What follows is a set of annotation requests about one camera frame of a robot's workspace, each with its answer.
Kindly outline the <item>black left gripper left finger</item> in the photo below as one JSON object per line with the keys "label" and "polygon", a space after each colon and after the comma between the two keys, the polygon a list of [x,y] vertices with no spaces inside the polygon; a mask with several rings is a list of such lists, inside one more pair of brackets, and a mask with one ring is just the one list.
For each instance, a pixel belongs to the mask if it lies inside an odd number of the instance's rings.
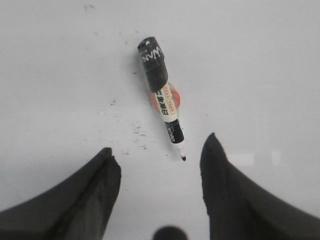
{"label": "black left gripper left finger", "polygon": [[117,200],[121,167],[103,148],[46,192],[0,213],[2,240],[101,240]]}

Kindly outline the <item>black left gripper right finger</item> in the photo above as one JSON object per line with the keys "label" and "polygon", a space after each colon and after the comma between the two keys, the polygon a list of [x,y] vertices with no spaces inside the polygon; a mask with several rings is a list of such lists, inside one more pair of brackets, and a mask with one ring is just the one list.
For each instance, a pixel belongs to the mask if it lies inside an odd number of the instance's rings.
{"label": "black left gripper right finger", "polygon": [[200,157],[203,200],[212,240],[318,240],[320,219],[271,194],[226,156],[214,133]]}

